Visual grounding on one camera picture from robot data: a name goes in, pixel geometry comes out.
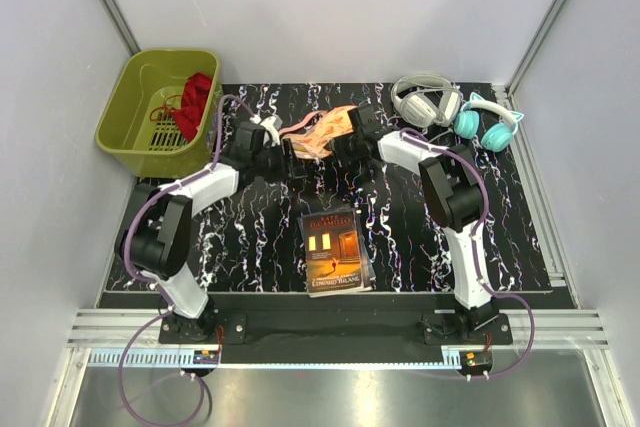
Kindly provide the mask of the pink patterned mesh laundry bag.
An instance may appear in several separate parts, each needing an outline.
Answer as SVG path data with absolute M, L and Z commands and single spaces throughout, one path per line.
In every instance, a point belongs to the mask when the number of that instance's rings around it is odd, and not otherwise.
M 291 141 L 298 159 L 324 159 L 332 155 L 330 141 L 353 132 L 349 112 L 355 108 L 344 105 L 310 112 L 298 123 L 280 129 L 279 135 Z

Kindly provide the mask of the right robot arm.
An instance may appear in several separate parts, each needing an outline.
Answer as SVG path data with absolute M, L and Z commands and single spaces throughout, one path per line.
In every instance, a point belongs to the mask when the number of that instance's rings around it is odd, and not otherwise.
M 370 107 L 351 108 L 346 116 L 350 131 L 329 142 L 341 166 L 376 159 L 420 177 L 427 213 L 445 234 L 454 273 L 454 314 L 441 334 L 480 341 L 499 311 L 483 247 L 488 192 L 470 150 L 433 144 L 413 128 L 385 127 Z

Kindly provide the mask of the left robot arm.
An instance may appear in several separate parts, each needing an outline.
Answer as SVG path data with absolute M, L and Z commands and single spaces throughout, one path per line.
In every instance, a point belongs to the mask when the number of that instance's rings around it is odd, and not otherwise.
M 205 343 L 221 333 L 214 301 L 188 266 L 192 218 L 257 178 L 279 182 L 304 175 L 291 140 L 281 139 L 264 122 L 244 122 L 232 143 L 217 146 L 201 170 L 160 187 L 134 188 L 114 252 L 132 278 L 155 287 L 167 304 L 162 342 Z

